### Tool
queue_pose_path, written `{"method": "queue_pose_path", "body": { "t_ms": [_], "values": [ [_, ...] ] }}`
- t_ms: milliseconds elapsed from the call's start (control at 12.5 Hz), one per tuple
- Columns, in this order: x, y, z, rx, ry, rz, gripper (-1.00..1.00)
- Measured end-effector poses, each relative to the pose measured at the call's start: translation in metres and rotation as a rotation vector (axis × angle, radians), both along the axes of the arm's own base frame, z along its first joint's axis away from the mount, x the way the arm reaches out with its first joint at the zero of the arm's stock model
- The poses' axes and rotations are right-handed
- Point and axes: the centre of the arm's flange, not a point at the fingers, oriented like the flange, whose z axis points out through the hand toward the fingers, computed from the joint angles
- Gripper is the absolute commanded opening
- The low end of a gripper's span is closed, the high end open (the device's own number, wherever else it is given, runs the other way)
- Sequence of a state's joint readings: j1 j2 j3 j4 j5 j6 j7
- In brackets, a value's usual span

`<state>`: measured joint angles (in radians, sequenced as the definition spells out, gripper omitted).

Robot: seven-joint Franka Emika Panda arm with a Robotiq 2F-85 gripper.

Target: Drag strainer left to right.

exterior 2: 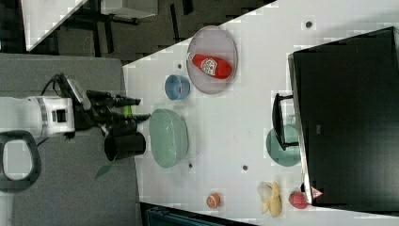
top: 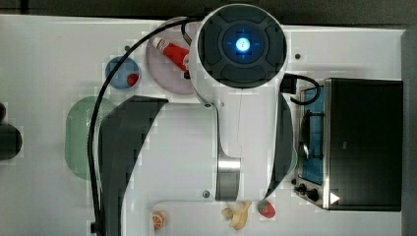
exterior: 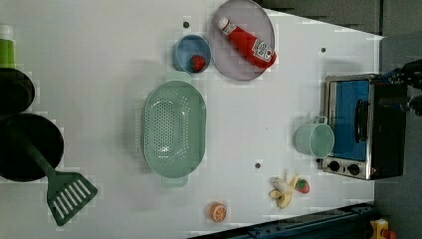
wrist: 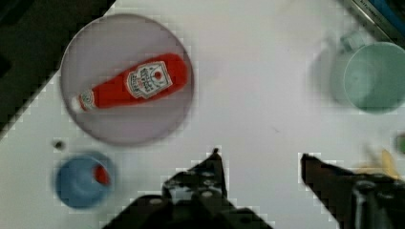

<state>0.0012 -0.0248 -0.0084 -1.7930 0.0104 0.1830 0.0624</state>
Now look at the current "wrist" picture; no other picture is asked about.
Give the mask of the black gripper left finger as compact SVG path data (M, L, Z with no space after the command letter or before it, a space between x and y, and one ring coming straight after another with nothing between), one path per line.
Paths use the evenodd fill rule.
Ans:
M228 206L220 149L164 181L162 196L171 202L172 219L215 218Z

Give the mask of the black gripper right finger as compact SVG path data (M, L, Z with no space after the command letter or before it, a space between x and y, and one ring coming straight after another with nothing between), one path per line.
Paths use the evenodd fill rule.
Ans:
M304 154L305 185L340 229L405 229L404 182L381 173L356 174Z

